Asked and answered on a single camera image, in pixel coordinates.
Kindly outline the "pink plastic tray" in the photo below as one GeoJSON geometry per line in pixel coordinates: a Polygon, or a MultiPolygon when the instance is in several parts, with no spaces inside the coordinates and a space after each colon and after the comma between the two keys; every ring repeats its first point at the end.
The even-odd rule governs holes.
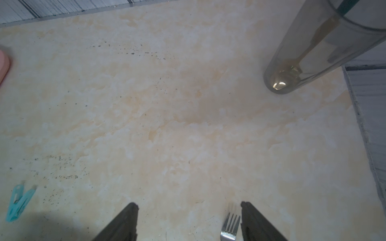
{"type": "Polygon", "coordinates": [[[0,83],[3,82],[9,69],[10,69],[10,58],[3,50],[0,50],[0,83]]]}

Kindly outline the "olive drinking glass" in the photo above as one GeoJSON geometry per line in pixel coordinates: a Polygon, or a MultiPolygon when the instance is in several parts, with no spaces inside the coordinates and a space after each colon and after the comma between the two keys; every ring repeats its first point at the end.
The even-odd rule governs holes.
{"type": "Polygon", "coordinates": [[[304,2],[264,73],[270,91],[290,93],[385,41],[385,1],[359,1],[345,16],[341,2],[304,2]]]}

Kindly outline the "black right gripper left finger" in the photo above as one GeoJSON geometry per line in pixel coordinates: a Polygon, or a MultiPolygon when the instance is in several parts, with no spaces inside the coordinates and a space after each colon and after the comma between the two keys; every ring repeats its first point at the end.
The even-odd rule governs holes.
{"type": "Polygon", "coordinates": [[[139,207],[129,203],[93,241],[136,241],[139,207]]]}

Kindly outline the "teal pen in glass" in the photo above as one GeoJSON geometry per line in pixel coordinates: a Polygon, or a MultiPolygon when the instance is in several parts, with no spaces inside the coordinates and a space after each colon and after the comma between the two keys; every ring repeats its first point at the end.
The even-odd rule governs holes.
{"type": "Polygon", "coordinates": [[[336,11],[339,15],[345,16],[358,2],[359,0],[343,0],[336,11]]]}

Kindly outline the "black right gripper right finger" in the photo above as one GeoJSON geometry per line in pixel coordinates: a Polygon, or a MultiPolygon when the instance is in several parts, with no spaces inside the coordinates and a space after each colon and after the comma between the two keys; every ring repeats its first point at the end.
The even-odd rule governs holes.
{"type": "Polygon", "coordinates": [[[242,201],[242,235],[245,241],[287,241],[250,202],[242,201]]]}

